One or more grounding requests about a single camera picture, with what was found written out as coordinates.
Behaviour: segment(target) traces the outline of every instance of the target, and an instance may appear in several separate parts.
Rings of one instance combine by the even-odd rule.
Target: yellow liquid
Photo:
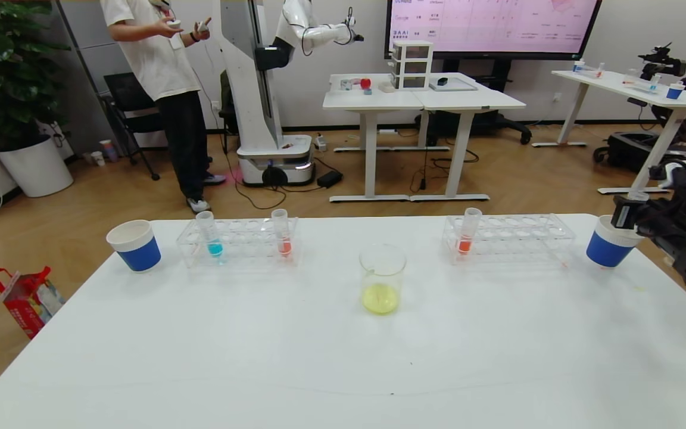
[[[361,303],[376,315],[387,315],[398,307],[398,293],[389,285],[375,283],[365,288]]]

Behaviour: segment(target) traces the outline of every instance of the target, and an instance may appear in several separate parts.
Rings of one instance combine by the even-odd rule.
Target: black pants
[[[163,118],[179,188],[187,198],[202,199],[202,180],[208,174],[208,136],[198,92],[158,98],[155,105]]]

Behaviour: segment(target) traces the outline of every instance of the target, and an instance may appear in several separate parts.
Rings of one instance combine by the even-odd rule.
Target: tv screen
[[[394,41],[434,44],[436,57],[579,59],[601,0],[389,0]]]

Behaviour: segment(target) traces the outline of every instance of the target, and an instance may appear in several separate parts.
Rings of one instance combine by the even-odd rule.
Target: white wall
[[[264,0],[270,33],[276,30],[282,0]],[[321,105],[332,73],[386,73],[383,59],[385,40],[386,0],[314,0],[313,6],[321,22],[340,22],[348,6],[354,7],[357,32],[365,41],[351,46],[330,44],[317,49],[311,57],[300,52],[288,67],[275,73],[281,117],[284,126],[353,125],[356,115],[340,111],[322,111]],[[179,0],[174,3],[177,17],[185,28],[194,21],[210,16],[212,2],[208,0]],[[604,0],[593,35],[585,52],[589,63],[607,63],[610,70],[624,71],[641,67],[640,54],[649,54],[653,46],[673,41],[672,56],[686,60],[686,1],[679,0]],[[188,57],[205,89],[214,100],[220,98],[219,73],[223,60],[215,41],[207,41],[213,58],[213,67],[205,51],[206,43],[188,49]],[[552,70],[568,68],[560,61],[514,61],[507,94],[528,104],[524,110],[510,111],[507,116],[517,120],[563,120],[575,96],[576,84],[558,79]],[[487,61],[465,61],[463,71],[490,70]],[[552,103],[553,93],[562,92],[563,101]],[[201,96],[208,128],[214,128],[210,104]],[[651,114],[646,109],[645,119]],[[605,91],[592,91],[581,111],[580,119],[636,119],[639,108],[618,95]],[[383,114],[381,123],[408,123],[414,112]]]

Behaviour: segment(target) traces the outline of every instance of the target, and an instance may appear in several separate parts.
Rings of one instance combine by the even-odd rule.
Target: blue liquid
[[[221,253],[224,251],[224,247],[221,245],[221,242],[218,240],[214,240],[208,244],[208,253],[210,253],[213,256],[221,256]]]

